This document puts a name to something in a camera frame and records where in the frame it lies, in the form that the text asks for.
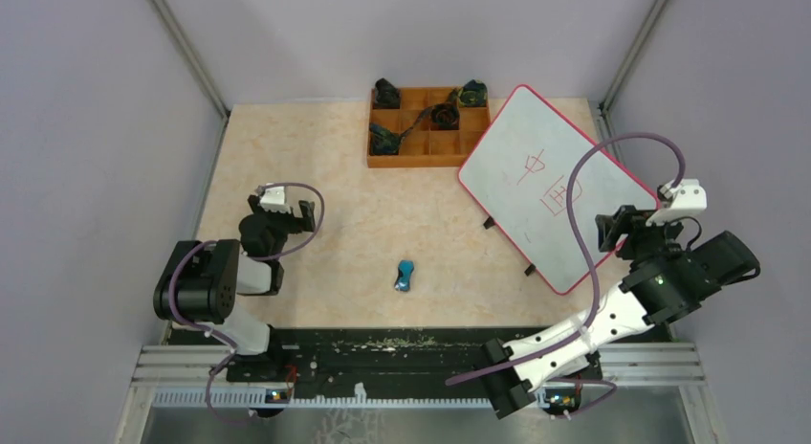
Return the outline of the red framed whiteboard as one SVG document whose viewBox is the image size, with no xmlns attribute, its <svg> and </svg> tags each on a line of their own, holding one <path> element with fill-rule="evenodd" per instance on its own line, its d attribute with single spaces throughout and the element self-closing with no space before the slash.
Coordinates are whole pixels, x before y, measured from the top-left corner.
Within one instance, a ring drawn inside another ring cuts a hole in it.
<svg viewBox="0 0 811 444">
<path fill-rule="evenodd" d="M 568 221 L 574 209 L 595 264 L 595 217 L 622 205 L 657 209 L 652 189 L 603 151 L 580 171 L 594 142 L 530 86 L 518 85 L 458 171 L 458 180 L 553 292 L 565 295 L 588 275 Z"/>
</svg>

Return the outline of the blue whiteboard eraser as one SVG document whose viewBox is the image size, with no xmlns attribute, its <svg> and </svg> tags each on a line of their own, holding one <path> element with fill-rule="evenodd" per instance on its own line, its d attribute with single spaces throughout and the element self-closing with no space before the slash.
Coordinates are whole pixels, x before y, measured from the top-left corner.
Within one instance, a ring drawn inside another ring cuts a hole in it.
<svg viewBox="0 0 811 444">
<path fill-rule="evenodd" d="M 411 260 L 401 260 L 398 264 L 397 277 L 394 281 L 394 289 L 398 292 L 408 292 L 411 287 L 411 277 L 415 266 Z"/>
</svg>

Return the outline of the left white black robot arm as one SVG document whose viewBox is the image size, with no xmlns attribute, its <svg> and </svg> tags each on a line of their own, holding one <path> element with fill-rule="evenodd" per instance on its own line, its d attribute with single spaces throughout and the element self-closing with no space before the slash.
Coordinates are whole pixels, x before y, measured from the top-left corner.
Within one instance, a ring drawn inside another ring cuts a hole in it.
<svg viewBox="0 0 811 444">
<path fill-rule="evenodd" d="M 285 270 L 280 254 L 291 235 L 314 233 L 316 204 L 300 200 L 299 212 L 283 192 L 251 195 L 251 213 L 237 239 L 176 244 L 153 294 L 156 316 L 201 330 L 225 344 L 236 362 L 249 363 L 261 379 L 279 378 L 287 356 L 272 326 L 253 317 L 236 298 L 275 296 Z"/>
</svg>

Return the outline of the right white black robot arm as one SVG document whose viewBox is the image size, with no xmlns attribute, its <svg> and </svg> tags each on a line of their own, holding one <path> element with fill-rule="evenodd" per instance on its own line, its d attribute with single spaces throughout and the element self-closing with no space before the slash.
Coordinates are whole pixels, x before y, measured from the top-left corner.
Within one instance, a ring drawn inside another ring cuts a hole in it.
<svg viewBox="0 0 811 444">
<path fill-rule="evenodd" d="M 723 287 L 759 276 L 758 259 L 733 233 L 682 248 L 676 238 L 683 220 L 649 226 L 652 214 L 623 205 L 612 215 L 597 215 L 600 249 L 616 246 L 618 257 L 631 264 L 628 275 L 599 298 L 590 324 L 583 310 L 534 335 L 483 345 L 486 365 L 500 368 L 482 379 L 497 418 L 535 402 L 549 381 L 570 383 L 577 393 L 584 383 L 578 374 L 596 359 L 600 346 L 676 322 Z"/>
</svg>

